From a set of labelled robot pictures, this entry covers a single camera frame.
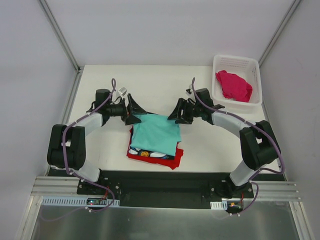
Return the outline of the teal t shirt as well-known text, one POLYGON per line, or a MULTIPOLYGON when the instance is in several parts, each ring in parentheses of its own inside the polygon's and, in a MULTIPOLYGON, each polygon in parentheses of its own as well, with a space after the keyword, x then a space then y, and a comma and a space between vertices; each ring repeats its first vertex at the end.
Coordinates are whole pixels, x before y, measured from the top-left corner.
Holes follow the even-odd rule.
POLYGON ((130 147, 165 154, 176 155, 178 143, 182 141, 180 126, 165 115, 139 114, 140 123, 133 125, 130 147))

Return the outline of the red t shirt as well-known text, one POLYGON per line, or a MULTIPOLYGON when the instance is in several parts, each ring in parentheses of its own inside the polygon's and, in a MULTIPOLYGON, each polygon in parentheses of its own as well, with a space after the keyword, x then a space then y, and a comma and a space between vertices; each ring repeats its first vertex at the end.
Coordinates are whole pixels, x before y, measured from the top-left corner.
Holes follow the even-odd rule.
POLYGON ((126 156, 135 161, 144 162, 152 165, 160 165, 169 167, 171 170, 174 170, 180 166, 181 158, 184 155, 184 150, 180 149, 178 145, 176 145, 175 149, 175 159, 174 160, 165 160, 165 159, 159 159, 159 158, 148 158, 148 157, 141 157, 137 155, 132 155, 128 153, 128 148, 126 152, 126 156))

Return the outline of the white plastic basket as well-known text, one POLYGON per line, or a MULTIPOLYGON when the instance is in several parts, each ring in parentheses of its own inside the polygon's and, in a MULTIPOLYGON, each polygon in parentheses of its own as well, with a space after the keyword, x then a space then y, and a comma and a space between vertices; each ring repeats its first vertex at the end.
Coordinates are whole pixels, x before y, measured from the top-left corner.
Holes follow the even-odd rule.
POLYGON ((212 65, 213 101, 238 112, 250 112, 262 105, 262 84, 257 60, 217 54, 212 65))

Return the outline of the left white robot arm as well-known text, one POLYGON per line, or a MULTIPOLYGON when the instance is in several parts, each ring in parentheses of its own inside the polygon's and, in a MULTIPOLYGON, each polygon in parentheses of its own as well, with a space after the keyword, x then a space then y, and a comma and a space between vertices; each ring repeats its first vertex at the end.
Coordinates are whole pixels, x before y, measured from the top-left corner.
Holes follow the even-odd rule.
POLYGON ((127 126, 140 123, 137 116, 147 114, 131 94, 127 95, 128 103, 123 97, 120 97, 118 103, 114 103, 112 95, 113 92, 108 89, 96 90, 95 101, 85 116, 69 125, 55 124, 47 151, 49 165, 89 181, 88 188, 96 195, 105 191, 106 183, 99 178, 101 170, 86 160, 86 137, 104 126, 111 117, 120 117, 127 126))

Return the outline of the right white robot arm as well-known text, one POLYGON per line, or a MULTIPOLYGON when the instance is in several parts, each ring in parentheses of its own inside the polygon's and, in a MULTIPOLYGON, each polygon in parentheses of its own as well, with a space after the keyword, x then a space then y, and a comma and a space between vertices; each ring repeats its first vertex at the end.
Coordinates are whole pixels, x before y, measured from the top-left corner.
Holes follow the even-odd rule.
POLYGON ((214 104, 206 88, 196 90, 194 96, 195 99, 179 98, 168 120, 190 125, 194 118, 201 118, 239 138, 242 161, 215 188, 215 193, 222 198, 237 197, 264 166, 280 157, 272 127, 266 120, 251 123, 227 111, 223 105, 214 104))

